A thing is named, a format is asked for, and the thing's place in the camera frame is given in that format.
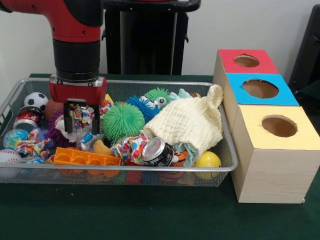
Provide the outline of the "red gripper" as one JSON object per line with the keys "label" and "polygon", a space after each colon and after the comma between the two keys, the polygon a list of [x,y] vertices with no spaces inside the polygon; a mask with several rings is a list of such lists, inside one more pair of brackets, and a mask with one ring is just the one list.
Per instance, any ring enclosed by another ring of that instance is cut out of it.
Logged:
{"label": "red gripper", "polygon": [[100,133],[100,107],[105,99],[107,80],[98,77],[93,82],[67,82],[56,76],[49,78],[49,92],[53,101],[63,104],[64,130],[71,134],[73,132],[73,119],[70,115],[70,103],[85,103],[93,105],[94,117],[92,119],[92,133]]}

